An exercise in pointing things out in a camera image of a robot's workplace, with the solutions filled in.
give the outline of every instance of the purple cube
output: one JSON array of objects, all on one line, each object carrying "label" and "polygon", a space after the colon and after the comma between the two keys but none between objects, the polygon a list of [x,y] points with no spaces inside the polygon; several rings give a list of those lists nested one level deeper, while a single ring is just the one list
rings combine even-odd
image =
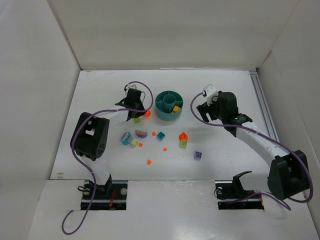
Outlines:
[{"label": "purple cube", "polygon": [[194,154],[194,158],[197,159],[197,160],[200,160],[201,156],[202,156],[202,152],[199,152],[199,151],[196,151],[195,154]]}]

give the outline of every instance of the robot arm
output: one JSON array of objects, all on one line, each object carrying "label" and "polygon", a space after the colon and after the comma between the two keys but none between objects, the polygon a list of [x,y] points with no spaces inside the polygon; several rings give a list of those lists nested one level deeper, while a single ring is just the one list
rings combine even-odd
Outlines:
[{"label": "robot arm", "polygon": [[[92,169],[96,177],[96,194],[100,196],[108,196],[112,188],[112,177],[107,169],[105,160],[96,160],[105,152],[108,138],[109,128],[117,123],[126,122],[132,118],[137,118],[146,113],[141,101],[142,91],[130,87],[124,89],[126,97],[116,103],[111,110],[133,109],[143,112],[128,111],[111,111],[104,114],[104,117],[93,117],[81,129],[74,143],[74,150],[77,155],[82,157],[82,160]],[[74,136],[80,125],[91,115],[91,113],[83,112],[70,141],[70,146]],[[94,187],[92,181],[89,182],[90,191]]]},{"label": "robot arm", "polygon": [[[210,84],[204,88],[204,97],[206,97],[206,102],[197,106],[202,119],[208,123],[208,114],[211,120],[221,120],[224,125],[227,125],[224,128],[228,132],[245,142],[262,157],[270,167],[267,185],[276,198],[284,200],[309,188],[306,173],[291,154],[257,133],[233,127],[234,125],[244,126],[262,133],[250,117],[239,113],[237,99],[232,92],[217,91]],[[306,155],[300,150],[294,153],[299,156],[308,168]]]}]

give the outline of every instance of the green block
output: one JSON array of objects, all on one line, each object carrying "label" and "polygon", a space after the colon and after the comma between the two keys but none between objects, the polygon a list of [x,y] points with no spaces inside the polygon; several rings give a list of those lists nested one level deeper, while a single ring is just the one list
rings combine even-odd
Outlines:
[{"label": "green block", "polygon": [[187,143],[188,143],[188,141],[186,141],[186,140],[181,140],[181,141],[180,141],[180,147],[186,149],[186,148],[187,148]]},{"label": "green block", "polygon": [[136,147],[138,145],[138,143],[139,143],[138,139],[135,138],[132,140],[131,145]]},{"label": "green block", "polygon": [[135,124],[139,124],[141,122],[139,117],[135,117],[133,120]]}]

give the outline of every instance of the purple block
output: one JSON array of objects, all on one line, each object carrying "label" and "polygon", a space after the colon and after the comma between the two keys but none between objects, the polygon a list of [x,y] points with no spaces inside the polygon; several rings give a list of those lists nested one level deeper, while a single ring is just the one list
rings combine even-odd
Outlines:
[{"label": "purple block", "polygon": [[148,136],[148,133],[147,133],[147,132],[138,131],[138,130],[135,130],[135,134],[136,134],[139,138],[143,138],[143,139]]},{"label": "purple block", "polygon": [[194,154],[194,158],[200,160],[202,156],[202,152],[196,151]]}]

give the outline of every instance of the teal bowl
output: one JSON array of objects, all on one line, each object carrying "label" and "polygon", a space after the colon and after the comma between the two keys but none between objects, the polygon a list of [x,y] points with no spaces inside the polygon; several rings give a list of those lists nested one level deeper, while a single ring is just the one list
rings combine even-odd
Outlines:
[{"label": "teal bowl", "polygon": [[[176,120],[182,112],[183,105],[182,97],[175,91],[163,91],[155,98],[156,115],[164,121]],[[180,110],[172,113],[175,106],[178,106]]]}]

